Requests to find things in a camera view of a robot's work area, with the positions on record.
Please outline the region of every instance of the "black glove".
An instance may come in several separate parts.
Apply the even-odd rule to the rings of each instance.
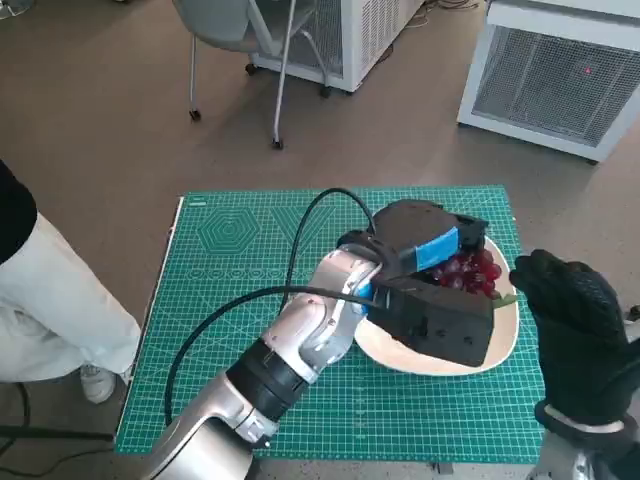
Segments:
[[[519,257],[509,278],[538,327],[546,403],[581,424],[622,420],[640,385],[640,341],[628,343],[613,288],[544,250]]]

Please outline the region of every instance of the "red grape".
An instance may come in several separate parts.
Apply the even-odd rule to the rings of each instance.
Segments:
[[[454,257],[446,263],[446,265],[444,266],[444,272],[447,274],[457,273],[460,271],[461,267],[462,265],[460,265],[458,259]]]
[[[497,280],[500,278],[500,275],[502,275],[502,269],[500,268],[500,265],[493,263],[485,269],[484,274],[487,277],[487,280]]]
[[[477,273],[474,272],[473,270],[469,272],[463,272],[462,279],[464,280],[465,285],[471,285],[472,283],[475,283],[476,275]]]
[[[464,288],[464,281],[462,275],[458,273],[451,273],[445,276],[446,286],[453,288],[454,290],[462,290]]]
[[[487,280],[487,277],[483,273],[478,272],[469,272],[465,275],[466,283],[472,284],[475,283],[478,286],[476,288],[480,288],[482,284]]]
[[[485,260],[485,262],[487,264],[493,263],[493,254],[489,250],[487,250],[486,248],[484,250],[482,250],[481,255],[482,255],[482,257],[484,258],[484,260]]]
[[[484,294],[491,298],[491,293],[496,289],[496,282],[493,280],[487,280],[482,284],[482,291]]]
[[[431,271],[431,276],[434,280],[439,281],[442,277],[444,277],[444,271],[440,267],[436,267]]]

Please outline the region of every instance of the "hexagon pattern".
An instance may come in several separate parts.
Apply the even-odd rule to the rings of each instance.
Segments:
[[[245,251],[260,231],[253,214],[246,209],[214,212],[199,228],[205,250],[214,255],[237,255]]]
[[[275,207],[271,209],[271,215],[280,227],[284,237],[289,242],[289,245],[293,243],[293,239],[296,236],[300,220],[302,219],[305,210],[305,208],[295,207]],[[306,250],[309,244],[324,228],[334,211],[334,207],[315,207],[302,232],[302,237],[300,238],[300,243],[298,245],[298,253],[302,253]]]

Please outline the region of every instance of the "person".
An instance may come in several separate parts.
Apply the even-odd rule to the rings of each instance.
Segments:
[[[536,419],[619,480],[639,478],[638,425],[627,411],[640,386],[640,340],[628,338],[615,291],[588,265],[545,250],[518,257],[509,279],[538,330],[545,399]]]
[[[0,382],[80,369],[90,402],[126,382],[140,328],[0,160]]]

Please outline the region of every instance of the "chair leg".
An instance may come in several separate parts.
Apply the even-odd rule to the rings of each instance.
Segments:
[[[191,64],[189,66],[189,116],[194,122],[200,121],[200,111],[196,108],[196,48],[197,39],[191,35]]]
[[[287,62],[289,61],[289,45],[291,45],[291,30],[293,28],[293,16],[296,11],[296,0],[291,0],[289,7],[289,19],[287,21],[287,31],[284,37],[284,49],[282,52],[282,63],[280,67],[280,81],[278,82],[278,97],[276,99],[276,113],[273,119],[273,148],[282,150],[284,143],[280,138],[280,111],[282,110],[282,97],[284,95],[284,79],[287,76]]]
[[[324,60],[320,55],[320,51],[318,50],[318,46],[316,45],[316,42],[313,39],[313,36],[307,30],[304,30],[304,29],[300,29],[299,32],[300,32],[300,35],[302,35],[304,38],[307,39],[307,41],[309,42],[309,45],[311,45],[311,50],[313,50],[313,54],[316,57],[316,61],[318,62],[318,65],[320,65],[320,70],[322,70],[322,85],[323,85],[322,89],[320,90],[320,95],[322,95],[324,98],[327,98],[331,94],[331,87],[329,86],[329,69],[327,68],[327,64],[324,63]]]

